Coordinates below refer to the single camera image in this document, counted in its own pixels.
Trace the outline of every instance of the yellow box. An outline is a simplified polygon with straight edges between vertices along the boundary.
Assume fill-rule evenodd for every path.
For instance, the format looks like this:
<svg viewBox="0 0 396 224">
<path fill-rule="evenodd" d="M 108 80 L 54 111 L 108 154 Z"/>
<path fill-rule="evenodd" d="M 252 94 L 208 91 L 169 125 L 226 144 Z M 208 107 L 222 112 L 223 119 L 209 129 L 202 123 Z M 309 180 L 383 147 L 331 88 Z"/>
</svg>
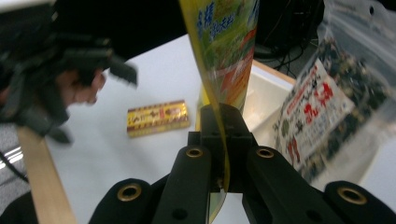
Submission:
<svg viewBox="0 0 396 224">
<path fill-rule="evenodd" d="M 189 126 L 189 113 L 184 100 L 128 110 L 127 133 L 131 137 Z"/>
</svg>

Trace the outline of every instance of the metal ring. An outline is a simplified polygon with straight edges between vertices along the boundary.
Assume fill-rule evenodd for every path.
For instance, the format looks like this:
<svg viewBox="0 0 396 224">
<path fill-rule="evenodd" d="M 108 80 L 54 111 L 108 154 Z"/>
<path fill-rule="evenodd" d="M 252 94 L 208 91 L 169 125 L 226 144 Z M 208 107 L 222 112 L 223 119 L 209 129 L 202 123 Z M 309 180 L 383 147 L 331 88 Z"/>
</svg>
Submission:
<svg viewBox="0 0 396 224">
<path fill-rule="evenodd" d="M 274 152 L 266 149 L 266 148 L 259 148 L 256 151 L 257 155 L 265 159 L 271 159 L 274 157 Z"/>
<path fill-rule="evenodd" d="M 127 190 L 132 190 L 133 193 L 125 193 Z M 142 188 L 138 184 L 128 184 L 119 189 L 117 197 L 122 202 L 130 202 L 135 200 L 142 193 Z"/>
<path fill-rule="evenodd" d="M 367 203 L 367 198 L 355 189 L 341 187 L 338 188 L 337 193 L 341 196 L 342 199 L 349 203 L 354 203 L 358 205 L 363 205 Z"/>
<path fill-rule="evenodd" d="M 202 155 L 204 155 L 204 152 L 199 148 L 191 148 L 187 150 L 186 154 L 188 157 L 198 158 L 198 157 L 202 157 Z"/>
</svg>

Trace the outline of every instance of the candy box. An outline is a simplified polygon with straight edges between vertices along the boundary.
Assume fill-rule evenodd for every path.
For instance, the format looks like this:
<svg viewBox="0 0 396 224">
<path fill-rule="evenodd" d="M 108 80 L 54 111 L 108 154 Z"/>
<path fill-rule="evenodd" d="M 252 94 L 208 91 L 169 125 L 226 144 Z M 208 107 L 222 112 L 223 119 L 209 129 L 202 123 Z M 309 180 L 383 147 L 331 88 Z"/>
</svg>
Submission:
<svg viewBox="0 0 396 224">
<path fill-rule="evenodd" d="M 127 114 L 127 133 L 131 137 L 189 126 L 189 114 L 184 100 L 132 108 Z"/>
</svg>

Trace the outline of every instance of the plastic bag of seaweed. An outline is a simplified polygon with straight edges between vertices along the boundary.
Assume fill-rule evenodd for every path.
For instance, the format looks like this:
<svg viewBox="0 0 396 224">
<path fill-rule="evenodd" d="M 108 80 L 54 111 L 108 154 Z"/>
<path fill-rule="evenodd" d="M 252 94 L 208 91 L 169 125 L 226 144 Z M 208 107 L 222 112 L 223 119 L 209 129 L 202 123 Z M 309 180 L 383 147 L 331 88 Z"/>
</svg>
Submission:
<svg viewBox="0 0 396 224">
<path fill-rule="evenodd" d="M 276 149 L 318 189 L 359 183 L 396 137 L 396 13 L 368 0 L 325 0 L 317 53 L 274 125 Z"/>
</svg>

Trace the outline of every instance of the clear plastic bag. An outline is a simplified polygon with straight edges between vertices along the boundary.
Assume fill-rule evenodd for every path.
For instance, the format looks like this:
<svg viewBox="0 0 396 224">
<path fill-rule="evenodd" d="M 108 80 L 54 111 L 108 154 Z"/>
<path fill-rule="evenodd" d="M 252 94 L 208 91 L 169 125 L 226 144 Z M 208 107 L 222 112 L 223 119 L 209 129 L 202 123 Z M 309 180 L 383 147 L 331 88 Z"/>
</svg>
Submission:
<svg viewBox="0 0 396 224">
<path fill-rule="evenodd" d="M 318 189 L 359 183 L 396 137 L 396 13 L 367 0 L 325 0 L 316 55 L 274 125 L 276 149 Z"/>
</svg>

